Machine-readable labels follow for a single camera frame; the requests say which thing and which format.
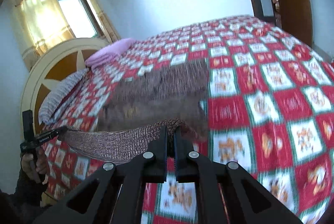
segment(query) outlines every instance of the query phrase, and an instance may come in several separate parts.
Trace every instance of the wooden headboard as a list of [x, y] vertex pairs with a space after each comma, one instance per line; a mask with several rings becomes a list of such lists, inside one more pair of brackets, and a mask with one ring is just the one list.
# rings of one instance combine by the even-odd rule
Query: wooden headboard
[[71, 73], [84, 69], [85, 60], [108, 42], [98, 38], [76, 38], [62, 42], [46, 52], [31, 69], [23, 89], [20, 109], [21, 134], [22, 112], [33, 111], [33, 127], [39, 134], [43, 125], [38, 123], [38, 111], [47, 94]]

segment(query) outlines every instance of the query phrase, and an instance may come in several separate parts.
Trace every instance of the hand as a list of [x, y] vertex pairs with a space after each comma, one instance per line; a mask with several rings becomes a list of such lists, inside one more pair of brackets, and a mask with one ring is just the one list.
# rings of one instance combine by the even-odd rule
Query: hand
[[[39, 148], [37, 153], [36, 171], [39, 174], [46, 174], [47, 172], [47, 159], [44, 154], [44, 150]], [[30, 167], [30, 161], [33, 160], [33, 155], [26, 153], [21, 159], [22, 170], [27, 174], [29, 179], [34, 180], [33, 171]]]

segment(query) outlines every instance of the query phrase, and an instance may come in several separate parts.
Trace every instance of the red and white checkered bedspread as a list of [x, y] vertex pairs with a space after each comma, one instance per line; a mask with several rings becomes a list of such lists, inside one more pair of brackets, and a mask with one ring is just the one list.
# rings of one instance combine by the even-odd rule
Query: red and white checkered bedspread
[[[327, 208], [334, 175], [334, 69], [281, 29], [250, 16], [192, 24], [161, 33], [128, 50], [118, 61], [89, 72], [82, 91], [53, 127], [93, 131], [97, 114], [124, 78], [186, 60], [206, 58], [210, 68], [208, 141], [197, 151], [221, 163], [239, 162], [306, 223]], [[102, 162], [56, 140], [44, 145], [49, 160], [48, 192], [61, 198]], [[147, 184], [142, 223], [195, 223], [191, 202], [178, 204], [167, 182]]]

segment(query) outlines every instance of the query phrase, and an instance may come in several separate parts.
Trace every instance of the yellow curtain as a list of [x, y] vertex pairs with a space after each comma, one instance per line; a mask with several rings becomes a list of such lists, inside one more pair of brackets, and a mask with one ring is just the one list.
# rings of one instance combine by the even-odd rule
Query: yellow curtain
[[74, 38], [58, 0], [12, 0], [14, 30], [29, 70], [53, 46]]
[[120, 38], [120, 35], [114, 28], [113, 24], [107, 17], [107, 15], [101, 10], [100, 6], [98, 5], [96, 0], [87, 0], [89, 7], [91, 8], [94, 17], [96, 18], [103, 34], [105, 35], [106, 39], [109, 43], [113, 43]]

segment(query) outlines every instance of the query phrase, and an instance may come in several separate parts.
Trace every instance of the pink pillow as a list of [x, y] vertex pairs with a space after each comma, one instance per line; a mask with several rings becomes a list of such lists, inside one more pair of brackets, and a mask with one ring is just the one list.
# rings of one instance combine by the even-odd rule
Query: pink pillow
[[91, 69], [94, 70], [95, 68], [97, 68], [100, 65], [104, 65], [104, 64], [112, 62], [114, 59], [115, 59], [115, 57], [112, 57], [112, 56], [101, 59], [98, 62], [92, 64]]
[[94, 63], [100, 62], [101, 60], [104, 60], [106, 57], [112, 57], [115, 58], [118, 55], [121, 55], [122, 53], [126, 52], [132, 44], [136, 42], [133, 38], [125, 38], [116, 41], [115, 43], [108, 45], [97, 52], [95, 52], [93, 55], [91, 55], [86, 61], [86, 66], [92, 66]]

